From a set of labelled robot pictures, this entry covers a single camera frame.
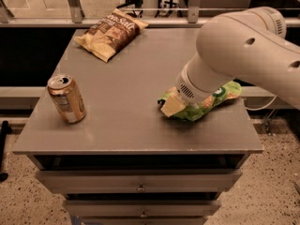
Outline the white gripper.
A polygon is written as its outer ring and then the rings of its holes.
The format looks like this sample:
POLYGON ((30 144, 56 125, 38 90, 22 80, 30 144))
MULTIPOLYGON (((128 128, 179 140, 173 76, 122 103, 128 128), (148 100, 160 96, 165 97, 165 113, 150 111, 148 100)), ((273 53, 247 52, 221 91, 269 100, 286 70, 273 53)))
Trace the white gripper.
POLYGON ((161 111, 171 117, 183 111, 187 103, 199 103, 216 89, 212 70, 203 63, 186 64, 176 78, 175 87, 179 93, 170 94, 161 111))

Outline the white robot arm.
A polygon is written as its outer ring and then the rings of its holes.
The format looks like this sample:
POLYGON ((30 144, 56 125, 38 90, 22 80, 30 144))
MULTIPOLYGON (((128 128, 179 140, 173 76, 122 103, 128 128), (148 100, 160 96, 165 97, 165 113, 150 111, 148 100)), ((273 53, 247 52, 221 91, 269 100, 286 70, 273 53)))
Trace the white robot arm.
POLYGON ((213 17, 200 28, 196 53, 177 76, 162 112, 170 117, 199 104, 233 79, 300 109, 300 47, 285 36, 284 18, 272 7, 213 17))

